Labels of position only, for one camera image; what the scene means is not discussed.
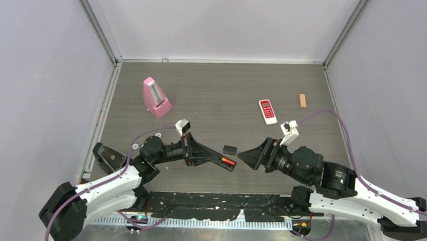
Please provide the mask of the black remote control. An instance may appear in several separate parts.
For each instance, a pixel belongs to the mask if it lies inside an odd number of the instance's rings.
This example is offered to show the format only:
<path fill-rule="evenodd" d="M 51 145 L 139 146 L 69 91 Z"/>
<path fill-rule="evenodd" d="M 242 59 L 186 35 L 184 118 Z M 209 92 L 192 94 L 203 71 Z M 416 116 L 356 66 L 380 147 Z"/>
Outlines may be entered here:
<path fill-rule="evenodd" d="M 229 159 L 227 157 L 224 157 L 224 156 L 218 156 L 218 157 L 214 158 L 212 160 L 212 162 L 214 164 L 220 166 L 221 168 L 224 168 L 230 172 L 232 172 L 235 169 L 236 164 L 237 164 L 236 161 Z"/>

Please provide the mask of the small black battery cover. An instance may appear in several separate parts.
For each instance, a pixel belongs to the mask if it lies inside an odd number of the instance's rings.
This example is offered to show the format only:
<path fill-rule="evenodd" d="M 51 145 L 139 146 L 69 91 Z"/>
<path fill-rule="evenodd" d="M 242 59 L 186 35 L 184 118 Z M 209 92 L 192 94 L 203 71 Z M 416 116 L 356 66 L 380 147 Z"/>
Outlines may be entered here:
<path fill-rule="evenodd" d="M 226 155 L 236 155 L 237 154 L 237 147 L 236 146 L 224 145 L 222 152 Z"/>

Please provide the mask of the white remote control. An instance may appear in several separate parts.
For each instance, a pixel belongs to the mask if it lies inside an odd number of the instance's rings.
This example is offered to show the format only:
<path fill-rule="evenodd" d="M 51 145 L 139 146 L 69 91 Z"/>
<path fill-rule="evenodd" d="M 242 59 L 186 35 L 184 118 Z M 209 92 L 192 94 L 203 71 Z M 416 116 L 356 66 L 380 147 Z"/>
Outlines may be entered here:
<path fill-rule="evenodd" d="M 259 109 L 264 119 L 264 123 L 266 125 L 273 125 L 278 122 L 277 117 L 275 116 L 275 112 L 273 110 L 273 106 L 268 99 L 263 99 L 258 101 Z"/>

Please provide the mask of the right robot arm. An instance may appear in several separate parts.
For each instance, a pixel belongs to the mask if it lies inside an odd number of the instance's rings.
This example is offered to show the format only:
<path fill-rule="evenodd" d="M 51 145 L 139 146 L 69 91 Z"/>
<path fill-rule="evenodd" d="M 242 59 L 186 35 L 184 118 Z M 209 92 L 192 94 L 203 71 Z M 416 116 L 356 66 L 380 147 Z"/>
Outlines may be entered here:
<path fill-rule="evenodd" d="M 402 198 L 358 179 L 356 172 L 324 160 L 321 154 L 302 146 L 290 152 L 281 140 L 266 138 L 258 147 L 238 153 L 251 169 L 280 171 L 299 182 L 293 187 L 289 208 L 296 215 L 327 214 L 372 224 L 395 240 L 427 238 L 427 223 L 418 211 L 426 209 L 421 197 Z"/>

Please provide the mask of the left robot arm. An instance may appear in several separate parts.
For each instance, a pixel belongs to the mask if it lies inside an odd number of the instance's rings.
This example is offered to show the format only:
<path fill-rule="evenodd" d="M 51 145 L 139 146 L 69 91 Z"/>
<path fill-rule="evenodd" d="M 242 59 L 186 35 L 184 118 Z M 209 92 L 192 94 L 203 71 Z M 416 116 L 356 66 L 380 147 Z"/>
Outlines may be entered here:
<path fill-rule="evenodd" d="M 122 209 L 143 210 L 149 197 L 143 185 L 159 173 L 156 165 L 180 160 L 190 167 L 212 162 L 233 171 L 236 166 L 234 160 L 195 141 L 190 132 L 170 144 L 157 136 L 148 137 L 139 154 L 126 157 L 115 173 L 85 184 L 59 185 L 39 212 L 46 228 L 44 241 L 71 241 L 102 216 Z"/>

